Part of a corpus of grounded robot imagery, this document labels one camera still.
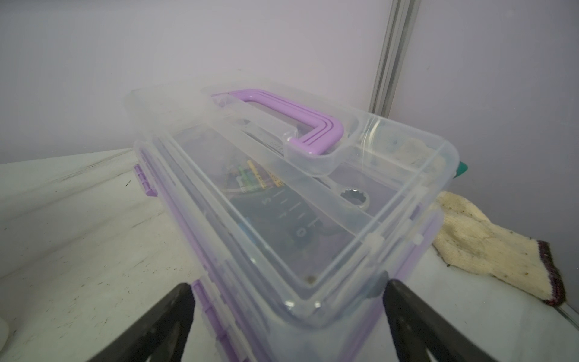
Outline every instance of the plastic box compartment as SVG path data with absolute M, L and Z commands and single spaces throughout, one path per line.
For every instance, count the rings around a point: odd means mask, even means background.
M 225 358 L 355 358 L 386 281 L 442 225 L 433 201 L 455 148 L 244 74 L 136 90 L 126 105 L 142 170 L 207 271 L 234 341 Z

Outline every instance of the clear plastic tray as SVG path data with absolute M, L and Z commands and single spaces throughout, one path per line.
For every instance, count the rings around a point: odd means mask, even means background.
M 136 90 L 126 105 L 143 170 L 247 354 L 353 357 L 388 278 L 404 277 L 438 232 L 433 201 L 455 148 L 244 74 Z

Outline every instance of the purple handle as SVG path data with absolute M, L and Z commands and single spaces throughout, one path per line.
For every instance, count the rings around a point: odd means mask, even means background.
M 229 92 L 244 102 L 256 102 L 314 129 L 300 138 L 290 139 L 297 147 L 313 155 L 321 155 L 344 135 L 339 120 L 262 89 L 242 89 Z

